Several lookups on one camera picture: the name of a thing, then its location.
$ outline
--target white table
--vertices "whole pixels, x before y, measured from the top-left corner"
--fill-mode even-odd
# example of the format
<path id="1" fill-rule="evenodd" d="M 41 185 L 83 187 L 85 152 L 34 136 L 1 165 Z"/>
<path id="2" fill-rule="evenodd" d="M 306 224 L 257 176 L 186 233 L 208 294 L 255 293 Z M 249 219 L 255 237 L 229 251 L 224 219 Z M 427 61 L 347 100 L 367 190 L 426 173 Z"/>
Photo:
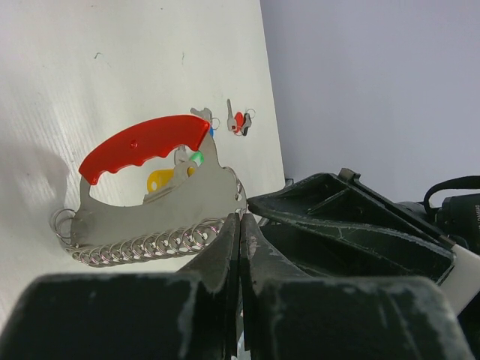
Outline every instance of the white table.
<path id="1" fill-rule="evenodd" d="M 56 209 L 79 205 L 83 158 L 128 126 L 208 107 L 220 164 L 247 195 L 283 187 L 259 0 L 7 1 L 0 24 L 0 326 L 37 276 L 171 272 L 190 259 L 93 269 L 49 227 Z M 227 130 L 227 98 L 256 110 L 246 137 Z M 104 174 L 93 195 L 139 204 L 149 173 L 171 165 Z"/>

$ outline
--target metal coil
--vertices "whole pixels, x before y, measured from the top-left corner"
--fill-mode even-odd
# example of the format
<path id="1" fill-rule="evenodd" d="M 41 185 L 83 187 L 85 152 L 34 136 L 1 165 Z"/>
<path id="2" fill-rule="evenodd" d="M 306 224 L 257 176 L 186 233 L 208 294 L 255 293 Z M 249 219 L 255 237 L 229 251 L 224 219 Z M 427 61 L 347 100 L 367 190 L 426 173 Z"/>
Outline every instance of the metal coil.
<path id="1" fill-rule="evenodd" d="M 95 268 L 184 257 L 199 253 L 208 246 L 223 224 L 224 219 L 205 219 L 188 228 L 155 232 L 114 244 L 69 245 L 66 250 L 75 260 Z"/>

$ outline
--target green object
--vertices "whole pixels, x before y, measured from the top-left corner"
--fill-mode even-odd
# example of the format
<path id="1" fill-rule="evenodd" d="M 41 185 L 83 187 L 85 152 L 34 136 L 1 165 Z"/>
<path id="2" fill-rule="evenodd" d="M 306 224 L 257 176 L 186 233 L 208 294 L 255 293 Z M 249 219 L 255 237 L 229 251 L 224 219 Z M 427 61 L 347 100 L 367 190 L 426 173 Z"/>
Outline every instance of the green object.
<path id="1" fill-rule="evenodd" d="M 192 156 L 190 156 L 190 160 L 197 162 L 199 165 L 203 162 L 203 154 L 200 151 L 195 152 Z"/>

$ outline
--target table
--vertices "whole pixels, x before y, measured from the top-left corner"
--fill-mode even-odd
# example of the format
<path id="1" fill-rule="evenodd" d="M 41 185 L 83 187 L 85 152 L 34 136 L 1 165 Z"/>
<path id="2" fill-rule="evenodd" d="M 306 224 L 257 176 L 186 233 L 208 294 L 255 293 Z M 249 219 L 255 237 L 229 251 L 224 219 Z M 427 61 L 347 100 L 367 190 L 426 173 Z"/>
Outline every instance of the table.
<path id="1" fill-rule="evenodd" d="M 259 0 L 8 1 L 0 23 L 0 326 L 40 275 L 172 272 L 191 259 L 89 268 L 50 229 L 55 210 L 79 205 L 83 158 L 128 126 L 208 107 L 220 164 L 247 195 L 283 187 Z M 246 137 L 227 130 L 227 98 L 255 109 Z M 149 173 L 170 165 L 107 173 L 92 195 L 139 204 Z"/>

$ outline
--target finger grip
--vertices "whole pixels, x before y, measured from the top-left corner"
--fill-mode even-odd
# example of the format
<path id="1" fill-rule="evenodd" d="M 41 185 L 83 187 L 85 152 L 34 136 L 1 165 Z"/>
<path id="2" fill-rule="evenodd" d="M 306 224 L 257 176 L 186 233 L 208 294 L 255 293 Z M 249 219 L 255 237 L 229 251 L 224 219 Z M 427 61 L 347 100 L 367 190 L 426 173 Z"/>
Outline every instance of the finger grip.
<path id="1" fill-rule="evenodd" d="M 141 166 L 148 159 L 166 158 L 176 147 L 198 151 L 210 124 L 195 115 L 173 115 L 141 122 L 102 142 L 80 165 L 79 172 L 90 185 L 101 174 L 117 173 L 129 165 Z"/>

